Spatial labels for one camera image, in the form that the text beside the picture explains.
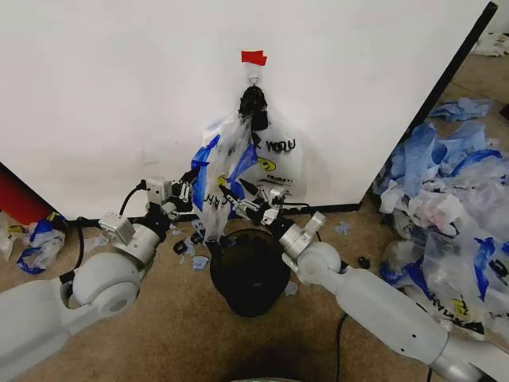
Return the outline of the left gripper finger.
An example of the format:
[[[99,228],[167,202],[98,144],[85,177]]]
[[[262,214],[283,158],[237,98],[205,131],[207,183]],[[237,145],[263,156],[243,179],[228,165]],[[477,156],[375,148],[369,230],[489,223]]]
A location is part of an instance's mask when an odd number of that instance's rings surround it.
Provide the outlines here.
[[[180,193],[178,194],[176,203],[178,212],[192,211],[193,209],[192,196],[193,196],[193,184],[182,183],[180,186]]]
[[[190,188],[196,181],[200,172],[199,167],[195,167],[188,172],[184,173],[177,181],[173,181],[173,191],[180,192],[183,188]]]

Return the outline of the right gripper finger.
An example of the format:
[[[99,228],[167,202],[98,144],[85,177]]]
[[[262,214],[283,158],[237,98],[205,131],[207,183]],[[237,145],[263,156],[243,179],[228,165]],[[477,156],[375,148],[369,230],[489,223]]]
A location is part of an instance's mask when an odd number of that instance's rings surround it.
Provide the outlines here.
[[[238,198],[230,189],[223,185],[220,185],[219,188],[224,197],[231,204],[236,215],[241,216],[242,218],[251,218],[251,215],[259,211],[259,205],[254,202]]]
[[[239,179],[239,182],[243,186],[243,188],[254,197],[254,199],[260,199],[263,201],[271,201],[273,199],[271,191],[267,191],[264,187],[258,187],[257,185],[246,181],[242,178]]]

